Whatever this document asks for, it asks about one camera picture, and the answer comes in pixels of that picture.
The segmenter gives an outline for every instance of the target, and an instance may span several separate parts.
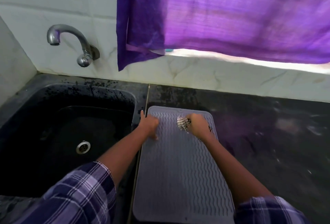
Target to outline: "hand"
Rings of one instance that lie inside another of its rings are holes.
[[[158,137],[156,135],[156,129],[158,127],[159,120],[152,116],[148,115],[147,117],[144,116],[143,110],[141,110],[141,120],[139,123],[139,128],[143,129],[148,133],[148,137],[158,140]]]
[[[188,125],[188,131],[201,141],[212,134],[208,128],[208,122],[201,114],[188,114],[186,118],[191,121],[191,124]]]

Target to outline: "person's left hand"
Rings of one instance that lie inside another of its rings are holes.
[[[159,120],[156,117],[152,115],[148,115],[147,117],[145,117],[143,110],[141,110],[141,120],[138,127],[146,131],[148,133],[148,137],[154,140],[158,140],[158,137],[156,135],[156,129],[158,127],[158,124]]]

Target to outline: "drain strainer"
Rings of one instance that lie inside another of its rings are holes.
[[[90,143],[88,141],[83,141],[79,143],[79,145],[76,148],[77,154],[85,154],[90,149]]]

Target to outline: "backsplash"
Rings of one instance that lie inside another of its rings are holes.
[[[296,70],[163,56],[118,72],[116,5],[116,0],[0,0],[0,16],[40,72],[330,102],[330,76]],[[80,67],[81,46],[70,34],[61,34],[60,46],[50,46],[46,32],[58,23],[80,30],[101,58]]]
[[[31,60],[0,17],[0,106],[36,73]]]

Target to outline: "purple curtain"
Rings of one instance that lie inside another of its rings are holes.
[[[330,62],[330,0],[118,0],[117,7],[120,70],[159,56],[149,50],[178,48]]]

